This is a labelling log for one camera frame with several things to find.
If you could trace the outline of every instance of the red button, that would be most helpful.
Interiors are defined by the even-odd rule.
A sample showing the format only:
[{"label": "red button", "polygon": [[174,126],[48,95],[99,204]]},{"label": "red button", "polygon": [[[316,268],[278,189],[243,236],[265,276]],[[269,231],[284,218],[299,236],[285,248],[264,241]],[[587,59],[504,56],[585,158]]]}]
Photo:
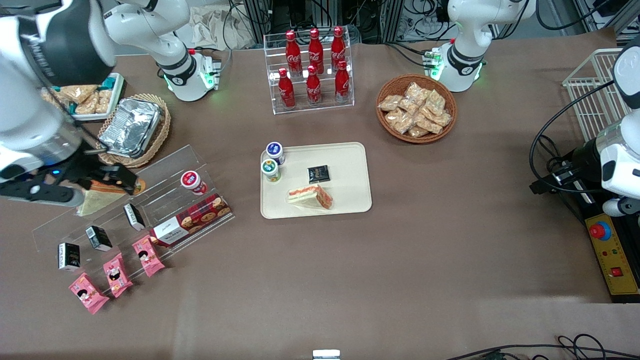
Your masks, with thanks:
[{"label": "red button", "polygon": [[605,232],[604,226],[600,224],[593,224],[589,228],[589,234],[596,239],[602,239],[607,233]]}]

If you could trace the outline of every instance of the aluminum foil container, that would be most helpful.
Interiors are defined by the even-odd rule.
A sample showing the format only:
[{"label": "aluminum foil container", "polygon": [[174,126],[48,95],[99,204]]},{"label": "aluminum foil container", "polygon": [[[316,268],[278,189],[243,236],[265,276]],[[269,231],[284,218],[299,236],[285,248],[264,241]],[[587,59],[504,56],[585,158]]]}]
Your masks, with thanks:
[{"label": "aluminum foil container", "polygon": [[139,158],[147,150],[161,117],[162,109],[153,102],[122,99],[100,140],[109,147],[110,154]]}]

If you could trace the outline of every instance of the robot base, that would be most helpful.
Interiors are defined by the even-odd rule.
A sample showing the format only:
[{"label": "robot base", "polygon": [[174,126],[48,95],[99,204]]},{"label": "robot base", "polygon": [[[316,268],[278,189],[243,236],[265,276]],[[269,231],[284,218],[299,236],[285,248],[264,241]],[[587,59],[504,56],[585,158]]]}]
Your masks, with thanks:
[{"label": "robot base", "polygon": [[451,44],[444,44],[440,47],[439,53],[442,55],[442,62],[439,65],[438,71],[436,71],[437,75],[434,76],[434,72],[431,72],[431,77],[441,82],[451,92],[462,92],[471,87],[477,79],[482,66],[476,67],[475,70],[469,67],[470,72],[467,73],[467,75],[461,75],[458,70],[450,64],[447,58],[447,52],[451,46]]},{"label": "robot base", "polygon": [[213,62],[211,57],[196,53],[192,55],[196,60],[196,72],[186,81],[177,86],[164,77],[169,90],[182,101],[196,101],[207,92],[218,89],[220,83],[220,62]]}]

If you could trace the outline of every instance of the pink candy package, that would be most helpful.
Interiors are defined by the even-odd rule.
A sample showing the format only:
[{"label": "pink candy package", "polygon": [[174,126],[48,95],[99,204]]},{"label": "pink candy package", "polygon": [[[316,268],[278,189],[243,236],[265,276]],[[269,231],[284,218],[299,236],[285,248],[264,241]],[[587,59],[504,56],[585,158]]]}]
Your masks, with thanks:
[{"label": "pink candy package", "polygon": [[160,259],[158,259],[154,244],[151,243],[150,235],[134,243],[133,249],[140,258],[140,262],[147,276],[151,277],[151,275],[155,274],[158,270],[164,268],[164,265],[160,262]]},{"label": "pink candy package", "polygon": [[124,272],[124,261],[122,261],[122,253],[116,255],[108,263],[102,266],[104,274],[107,275],[111,293],[115,297],[119,297],[124,290],[133,285],[127,274]]},{"label": "pink candy package", "polygon": [[104,305],[104,303],[107,302],[107,300],[109,300],[108,297],[96,290],[95,286],[91,283],[89,275],[84,272],[76,281],[74,281],[73,284],[71,284],[71,286],[69,286],[69,290],[76,294],[82,302],[82,305],[84,305],[92,315],[95,314]]}]

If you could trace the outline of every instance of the small black box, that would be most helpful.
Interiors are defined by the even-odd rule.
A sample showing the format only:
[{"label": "small black box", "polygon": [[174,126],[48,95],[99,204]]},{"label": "small black box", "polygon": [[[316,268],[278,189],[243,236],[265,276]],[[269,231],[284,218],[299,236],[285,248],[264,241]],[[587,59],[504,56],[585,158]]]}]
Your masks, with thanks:
[{"label": "small black box", "polygon": [[326,165],[321,167],[310,167],[309,170],[309,184],[322,183],[329,181],[329,168]]},{"label": "small black box", "polygon": [[107,236],[107,232],[101,227],[91,225],[86,228],[86,235],[89,237],[91,247],[100,251],[109,251],[113,247]]},{"label": "small black box", "polygon": [[142,220],[142,216],[140,216],[140,212],[135,206],[126,204],[124,206],[124,212],[127,214],[127,219],[129,219],[131,227],[138,231],[145,228],[145,222]]},{"label": "small black box", "polygon": [[80,246],[62,243],[58,245],[58,270],[76,271],[80,268]]}]

